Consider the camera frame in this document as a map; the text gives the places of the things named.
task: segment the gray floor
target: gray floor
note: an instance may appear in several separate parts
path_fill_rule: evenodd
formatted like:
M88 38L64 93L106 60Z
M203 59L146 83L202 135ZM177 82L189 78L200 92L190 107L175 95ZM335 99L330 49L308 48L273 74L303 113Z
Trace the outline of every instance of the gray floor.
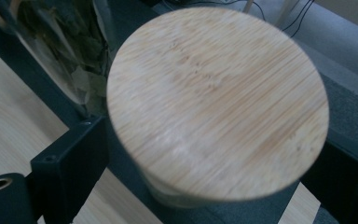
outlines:
M215 0L215 2L235 1ZM282 0L255 0L255 2L264 11L267 22L276 21ZM290 24L306 3L307 0L300 0L282 27ZM239 1L230 5L196 4L181 7L227 7L242 11L245 4L245 1ZM154 10L162 14L181 7L162 1L154 7ZM261 11L257 6L252 6L250 14L262 19ZM299 20L285 32L289 36L292 35L298 23ZM322 75L329 98L330 127L358 142L358 26L313 4L293 39L310 56ZM337 222L321 208L314 223Z

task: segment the round wooden lid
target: round wooden lid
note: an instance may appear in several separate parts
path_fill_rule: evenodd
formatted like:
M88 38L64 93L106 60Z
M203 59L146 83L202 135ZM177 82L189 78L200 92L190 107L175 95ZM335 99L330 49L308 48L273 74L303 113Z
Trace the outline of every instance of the round wooden lid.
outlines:
M253 199L283 189L324 144L328 103L288 36L222 8L164 14L113 62L110 118L140 168L186 195Z

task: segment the wire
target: wire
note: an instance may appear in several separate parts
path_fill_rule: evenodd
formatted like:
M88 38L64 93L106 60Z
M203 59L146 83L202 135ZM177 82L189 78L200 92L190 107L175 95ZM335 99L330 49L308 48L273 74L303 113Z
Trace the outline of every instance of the wire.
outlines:
M305 12L304 12L304 14L303 14L303 17L302 17L301 20L300 20L300 24L298 25L298 27L297 27L295 33L292 34L292 36L290 36L290 38L293 38L293 37L297 34L297 32L300 30L301 23L302 23L302 21L304 20L304 17L305 17L305 15L307 14L308 9L310 9L310 6L312 6L312 3L313 3L314 1L315 1L315 0L312 0L312 1L310 2L310 5L309 5L309 6L307 7L307 9L305 10Z
M298 13L296 19L293 20L292 23L290 23L290 25L288 25L288 26L287 26L286 28L284 28L282 31L285 31L285 30L289 29L293 24L295 24L295 22L298 20L298 18L300 18L302 11L304 11L304 9L307 7L307 4L306 4L305 6L303 6L303 8L301 8L301 11L300 11L300 13Z
M165 0L162 0L164 5L169 8L170 10L173 10L173 8L169 7L167 2ZM214 1L199 1L199 2L192 2L192 3L186 3L186 4L178 4L179 6L181 7L186 7L186 6L191 6L191 5L197 5L197 4L217 4L217 5L224 5L224 6L227 6L227 5L231 5L231 4L234 4L234 3L237 3L237 2L243 2L243 1L246 1L246 0L235 0L235 1L231 1L231 2L214 2ZM264 11L263 9L261 8L260 5L258 5L256 2L253 2L253 4L255 4L258 9L260 9L260 12L261 12L261 16L263 17L263 20L266 21L266 17L264 16Z

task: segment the transparent container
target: transparent container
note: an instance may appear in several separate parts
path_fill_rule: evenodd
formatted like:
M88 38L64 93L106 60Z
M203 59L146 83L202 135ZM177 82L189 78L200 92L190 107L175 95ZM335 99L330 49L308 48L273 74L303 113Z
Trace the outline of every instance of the transparent container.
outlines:
M0 27L20 39L84 117L98 116L106 113L118 49L111 13L105 0L0 0Z

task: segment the bamboo lid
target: bamboo lid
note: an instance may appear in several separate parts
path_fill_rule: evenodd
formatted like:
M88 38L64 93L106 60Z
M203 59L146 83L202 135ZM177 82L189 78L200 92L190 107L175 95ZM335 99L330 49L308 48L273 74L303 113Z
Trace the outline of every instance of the bamboo lid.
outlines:
M117 53L107 87L117 135L141 170L214 201L299 179L328 127L324 84L281 31L221 8L162 15Z

